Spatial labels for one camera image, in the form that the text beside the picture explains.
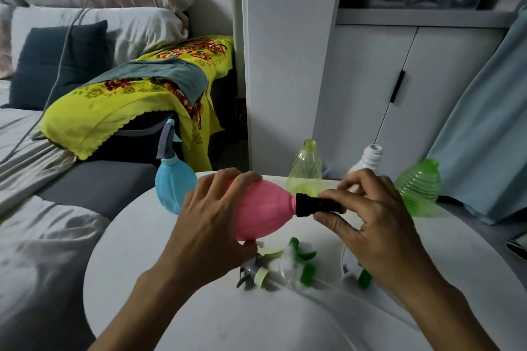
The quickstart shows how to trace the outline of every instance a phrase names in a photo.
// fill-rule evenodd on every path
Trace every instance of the finger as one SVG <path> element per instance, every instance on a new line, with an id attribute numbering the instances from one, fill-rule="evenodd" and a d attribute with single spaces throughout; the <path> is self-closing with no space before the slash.
<path id="1" fill-rule="evenodd" d="M 185 195 L 185 200 L 183 200 L 183 208 L 187 208 L 190 205 L 190 202 L 192 201 L 192 197 L 194 196 L 194 190 L 189 190 L 187 194 Z"/>
<path id="2" fill-rule="evenodd" d="M 387 176 L 379 176 L 379 180 L 383 183 L 384 187 L 388 192 L 395 197 L 397 200 L 399 200 L 400 195 L 397 189 L 395 188 L 392 180 Z"/>
<path id="3" fill-rule="evenodd" d="M 334 232 L 339 236 L 346 246 L 354 248 L 354 245 L 362 236 L 360 232 L 353 228 L 346 220 L 335 213 L 314 213 L 313 217 L 315 221 L 320 222 L 326 228 Z"/>
<path id="4" fill-rule="evenodd" d="M 367 215 L 371 208 L 372 201 L 363 196 L 356 195 L 343 189 L 328 189 L 318 195 L 320 198 L 337 201 L 346 209 L 357 213 L 361 218 Z"/>
<path id="5" fill-rule="evenodd" d="M 381 200 L 386 195 L 385 187 L 371 169 L 350 172 L 340 181 L 337 188 L 349 189 L 353 185 L 360 185 L 370 200 Z"/>
<path id="6" fill-rule="evenodd" d="M 228 182 L 240 175 L 241 172 L 236 168 L 220 169 L 216 172 L 214 180 L 210 185 L 208 197 L 214 200 L 219 200 L 225 194 Z"/>
<path id="7" fill-rule="evenodd" d="M 261 179 L 262 176 L 256 171 L 248 171 L 241 174 L 232 181 L 232 185 L 227 189 L 223 198 L 227 202 L 234 203 L 245 194 L 249 186 L 255 182 L 261 181 Z"/>
<path id="8" fill-rule="evenodd" d="M 258 246 L 255 240 L 247 240 L 244 244 L 238 244 L 238 250 L 240 253 L 240 265 L 244 264 L 250 259 L 256 257 L 258 254 Z"/>
<path id="9" fill-rule="evenodd" d="M 202 200 L 205 198 L 205 196 L 209 192 L 210 185 L 212 184 L 215 175 L 216 174 L 208 174 L 198 178 L 198 183 L 196 183 L 196 188 L 194 190 L 194 196 L 192 197 L 192 200 Z"/>

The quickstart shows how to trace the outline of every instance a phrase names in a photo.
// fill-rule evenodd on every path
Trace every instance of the cabinet door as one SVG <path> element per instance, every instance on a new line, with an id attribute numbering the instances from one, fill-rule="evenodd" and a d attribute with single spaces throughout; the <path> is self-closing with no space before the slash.
<path id="1" fill-rule="evenodd" d="M 505 34 L 501 29 L 419 28 L 376 142 L 393 180 L 425 158 L 446 119 Z"/>
<path id="2" fill-rule="evenodd" d="M 416 27 L 337 25 L 324 71 L 314 138 L 333 177 L 375 142 Z"/>

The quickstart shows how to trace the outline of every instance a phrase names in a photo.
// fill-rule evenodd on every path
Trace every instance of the black cabinet handle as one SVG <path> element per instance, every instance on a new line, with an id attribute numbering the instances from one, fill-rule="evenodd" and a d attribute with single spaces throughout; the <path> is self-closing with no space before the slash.
<path id="1" fill-rule="evenodd" d="M 403 83 L 403 78 L 406 72 L 404 70 L 401 70 L 399 73 L 399 77 L 397 79 L 397 83 L 395 84 L 394 91 L 392 93 L 392 97 L 390 97 L 390 103 L 395 102 L 395 98 L 397 97 L 397 93 L 399 92 L 400 84 Z"/>

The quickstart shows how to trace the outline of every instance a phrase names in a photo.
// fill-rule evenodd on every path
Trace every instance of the dark blue pillow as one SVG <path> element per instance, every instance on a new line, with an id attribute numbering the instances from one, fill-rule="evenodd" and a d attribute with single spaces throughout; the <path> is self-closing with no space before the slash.
<path id="1" fill-rule="evenodd" d="M 106 20 L 74 26 L 69 34 L 61 76 L 49 104 L 110 69 Z M 57 77 L 68 27 L 32 28 L 11 81 L 9 104 L 24 110 L 44 109 Z"/>

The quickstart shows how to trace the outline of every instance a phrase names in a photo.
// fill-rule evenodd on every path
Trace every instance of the forearm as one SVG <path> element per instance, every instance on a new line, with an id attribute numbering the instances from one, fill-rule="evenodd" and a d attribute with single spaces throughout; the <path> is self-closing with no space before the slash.
<path id="1" fill-rule="evenodd" d="M 464 295 L 442 278 L 404 302 L 435 351 L 499 351 Z"/>
<path id="2" fill-rule="evenodd" d="M 175 313 L 193 293 L 177 278 L 167 279 L 155 268 L 146 271 L 89 351 L 154 350 Z"/>

